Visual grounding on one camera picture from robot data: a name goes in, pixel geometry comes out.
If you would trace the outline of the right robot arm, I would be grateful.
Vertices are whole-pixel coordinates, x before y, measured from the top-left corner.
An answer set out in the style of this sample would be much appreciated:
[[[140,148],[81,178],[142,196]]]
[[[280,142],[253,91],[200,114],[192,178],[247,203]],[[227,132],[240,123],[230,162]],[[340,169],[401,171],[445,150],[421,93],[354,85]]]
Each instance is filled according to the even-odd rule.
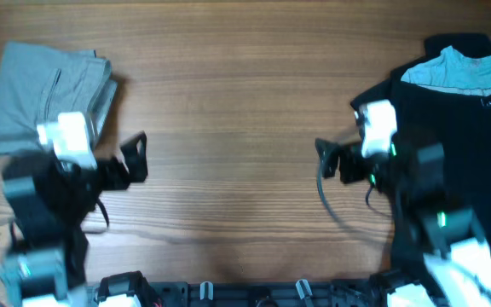
[[[396,237],[392,270],[373,275],[371,300],[381,306],[491,306],[491,248],[474,212],[445,186],[445,153],[429,137],[394,134],[367,158],[361,142],[315,140],[322,180],[367,180],[392,202]]]

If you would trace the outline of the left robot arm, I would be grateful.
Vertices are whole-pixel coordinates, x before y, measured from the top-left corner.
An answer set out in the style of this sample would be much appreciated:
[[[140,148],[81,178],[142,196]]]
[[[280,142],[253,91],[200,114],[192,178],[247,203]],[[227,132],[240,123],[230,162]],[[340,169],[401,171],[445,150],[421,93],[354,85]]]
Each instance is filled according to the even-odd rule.
[[[122,143],[121,159],[97,159],[86,139],[58,136],[48,152],[12,158],[2,170],[14,212],[0,279],[13,306],[86,306],[84,262],[89,242],[81,224],[105,206],[104,191],[147,178],[147,136]]]

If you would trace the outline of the black shorts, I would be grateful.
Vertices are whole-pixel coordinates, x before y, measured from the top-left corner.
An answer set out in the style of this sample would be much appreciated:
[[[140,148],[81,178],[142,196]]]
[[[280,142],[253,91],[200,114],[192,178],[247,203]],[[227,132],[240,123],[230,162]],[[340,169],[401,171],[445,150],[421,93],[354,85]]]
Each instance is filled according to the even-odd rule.
[[[442,143],[446,187],[475,209],[491,246],[491,95],[428,90],[393,74],[350,105],[383,99],[394,106],[399,130],[422,126]]]

